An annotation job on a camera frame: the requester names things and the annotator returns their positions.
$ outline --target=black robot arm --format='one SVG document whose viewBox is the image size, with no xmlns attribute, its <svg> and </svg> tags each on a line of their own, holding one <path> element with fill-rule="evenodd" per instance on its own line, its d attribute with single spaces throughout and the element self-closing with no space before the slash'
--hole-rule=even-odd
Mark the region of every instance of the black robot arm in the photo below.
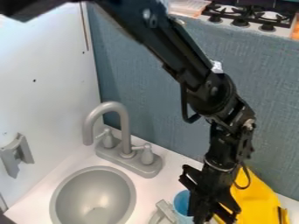
<svg viewBox="0 0 299 224">
<path fill-rule="evenodd" d="M 0 12 L 26 21 L 64 2 L 6 0 L 1 1 Z M 179 180 L 191 191 L 189 215 L 194 215 L 196 224 L 210 220 L 213 214 L 233 223 L 241 210 L 231 196 L 230 187 L 239 168 L 243 166 L 246 170 L 244 160 L 253 152 L 254 112 L 238 96 L 228 75 L 212 71 L 212 62 L 159 1 L 90 2 L 100 6 L 132 39 L 160 59 L 163 68 L 181 87 L 184 120 L 194 123 L 204 116 L 211 123 L 210 148 L 202 171 L 185 165 Z M 195 112 L 190 117 L 188 104 Z"/>
</svg>

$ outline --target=yellow object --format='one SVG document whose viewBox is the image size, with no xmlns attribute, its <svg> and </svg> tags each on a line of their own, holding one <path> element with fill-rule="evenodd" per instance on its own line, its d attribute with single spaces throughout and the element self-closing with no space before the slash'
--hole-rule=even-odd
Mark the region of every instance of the yellow object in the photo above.
<svg viewBox="0 0 299 224">
<path fill-rule="evenodd" d="M 264 182 L 248 169 L 251 185 L 245 190 L 239 190 L 234 185 L 231 194 L 241 208 L 237 216 L 237 224 L 289 224 L 286 209 L 281 208 L 281 203 L 276 194 Z M 246 186 L 248 179 L 241 168 L 236 178 L 239 186 Z M 219 224 L 225 224 L 218 216 L 214 216 Z"/>
</svg>

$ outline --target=gray textured wall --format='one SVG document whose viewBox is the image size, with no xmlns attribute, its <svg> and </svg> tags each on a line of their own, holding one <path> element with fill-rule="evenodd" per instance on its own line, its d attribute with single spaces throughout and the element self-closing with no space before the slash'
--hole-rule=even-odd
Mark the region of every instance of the gray textured wall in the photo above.
<svg viewBox="0 0 299 224">
<path fill-rule="evenodd" d="M 122 102 L 134 135 L 191 158 L 208 149 L 209 125 L 181 118 L 178 84 L 142 46 L 89 9 L 103 101 Z M 279 193 L 299 200 L 299 43 L 185 19 L 203 50 L 223 62 L 256 112 L 250 164 Z M 118 127 L 118 118 L 106 116 Z"/>
</svg>

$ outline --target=gray sink basin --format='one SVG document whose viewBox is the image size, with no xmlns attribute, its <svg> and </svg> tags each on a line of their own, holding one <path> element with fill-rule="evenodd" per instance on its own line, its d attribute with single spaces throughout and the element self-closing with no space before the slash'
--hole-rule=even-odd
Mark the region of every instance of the gray sink basin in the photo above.
<svg viewBox="0 0 299 224">
<path fill-rule="evenodd" d="M 126 174 L 93 166 L 66 178 L 50 203 L 53 224 L 122 224 L 132 214 L 136 189 Z"/>
</svg>

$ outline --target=white cabinet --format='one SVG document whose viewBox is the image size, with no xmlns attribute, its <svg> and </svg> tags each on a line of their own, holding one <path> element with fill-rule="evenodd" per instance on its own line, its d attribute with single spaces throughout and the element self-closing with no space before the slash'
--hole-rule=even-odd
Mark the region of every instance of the white cabinet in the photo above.
<svg viewBox="0 0 299 224">
<path fill-rule="evenodd" d="M 0 144 L 19 132 L 35 159 L 16 179 L 0 161 L 9 207 L 81 145 L 82 121 L 100 103 L 85 7 L 68 3 L 26 24 L 0 18 Z"/>
</svg>

